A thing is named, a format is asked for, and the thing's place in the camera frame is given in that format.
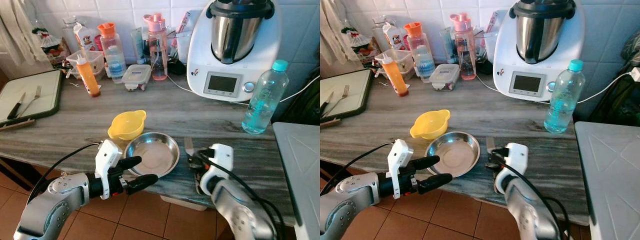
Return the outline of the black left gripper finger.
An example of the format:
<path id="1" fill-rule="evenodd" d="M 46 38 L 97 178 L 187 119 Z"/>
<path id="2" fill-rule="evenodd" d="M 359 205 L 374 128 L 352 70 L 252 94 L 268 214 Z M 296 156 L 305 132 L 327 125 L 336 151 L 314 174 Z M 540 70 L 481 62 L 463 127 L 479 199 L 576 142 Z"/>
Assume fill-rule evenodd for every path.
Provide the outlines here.
<path id="1" fill-rule="evenodd" d="M 419 182 L 419 194 L 426 194 L 432 190 L 447 185 L 453 180 L 453 176 L 450 173 L 434 174 L 425 180 Z"/>
<path id="2" fill-rule="evenodd" d="M 126 194 L 132 195 L 158 182 L 157 174 L 144 174 L 127 182 Z"/>
<path id="3" fill-rule="evenodd" d="M 416 158 L 413 160 L 413 167 L 416 170 L 429 169 L 436 165 L 440 160 L 441 158 L 438 155 Z"/>
<path id="4" fill-rule="evenodd" d="M 132 169 L 133 167 L 139 165 L 142 162 L 142 158 L 140 156 L 132 156 L 126 157 L 119 160 L 119 167 L 121 171 Z"/>

